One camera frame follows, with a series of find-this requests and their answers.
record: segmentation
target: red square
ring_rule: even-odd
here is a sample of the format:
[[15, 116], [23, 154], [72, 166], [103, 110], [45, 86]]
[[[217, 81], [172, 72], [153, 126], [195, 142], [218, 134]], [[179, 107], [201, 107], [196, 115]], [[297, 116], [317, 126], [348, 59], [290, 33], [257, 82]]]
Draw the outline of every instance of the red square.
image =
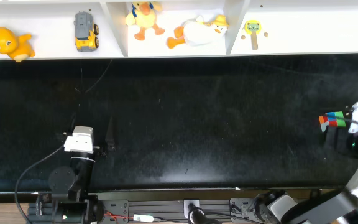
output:
[[328, 121], [330, 126], [338, 127], [338, 124], [336, 121]]

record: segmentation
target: yellow and gray toy truck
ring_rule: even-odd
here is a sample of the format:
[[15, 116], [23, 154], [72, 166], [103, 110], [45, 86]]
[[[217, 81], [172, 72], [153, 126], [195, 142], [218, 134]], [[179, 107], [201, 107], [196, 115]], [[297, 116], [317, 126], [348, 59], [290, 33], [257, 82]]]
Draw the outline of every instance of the yellow and gray toy truck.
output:
[[93, 17], [87, 12], [75, 14], [75, 45], [79, 52], [95, 51], [99, 47], [99, 27], [93, 22]]

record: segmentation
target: blue vest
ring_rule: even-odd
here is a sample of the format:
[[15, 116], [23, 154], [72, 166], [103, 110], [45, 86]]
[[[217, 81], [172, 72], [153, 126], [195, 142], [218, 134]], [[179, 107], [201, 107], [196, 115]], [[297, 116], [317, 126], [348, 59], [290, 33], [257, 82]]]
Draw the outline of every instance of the blue vest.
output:
[[[153, 4], [152, 4], [151, 2], [150, 2], [150, 8], [151, 8], [151, 9], [154, 8], [154, 6], [153, 6]], [[136, 10], [136, 8], [135, 8], [135, 6], [134, 6], [134, 3], [132, 3], [132, 15], [134, 15], [134, 17], [136, 18], [136, 17], [137, 17], [137, 14], [136, 14], [135, 10]]]

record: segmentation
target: yellow hat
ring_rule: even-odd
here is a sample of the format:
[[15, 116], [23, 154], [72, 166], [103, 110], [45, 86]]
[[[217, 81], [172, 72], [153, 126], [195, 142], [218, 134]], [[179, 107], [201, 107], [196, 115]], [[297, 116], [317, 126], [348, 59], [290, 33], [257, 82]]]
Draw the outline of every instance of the yellow hat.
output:
[[218, 26], [229, 26], [229, 24], [226, 22], [226, 16], [224, 16], [224, 15], [216, 16], [216, 19], [215, 19], [215, 21], [212, 22], [212, 24], [215, 24]]

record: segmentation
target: rubik's cube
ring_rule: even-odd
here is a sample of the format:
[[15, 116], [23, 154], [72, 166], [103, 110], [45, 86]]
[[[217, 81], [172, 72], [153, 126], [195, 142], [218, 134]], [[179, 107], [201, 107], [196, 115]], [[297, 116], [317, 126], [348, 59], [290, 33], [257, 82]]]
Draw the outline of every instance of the rubik's cube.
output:
[[320, 116], [318, 119], [320, 120], [321, 131], [325, 132], [327, 130], [327, 126], [334, 127], [346, 127], [345, 121], [341, 119], [336, 119], [333, 116], [337, 116], [343, 118], [343, 112], [329, 112], [326, 113], [327, 116]]

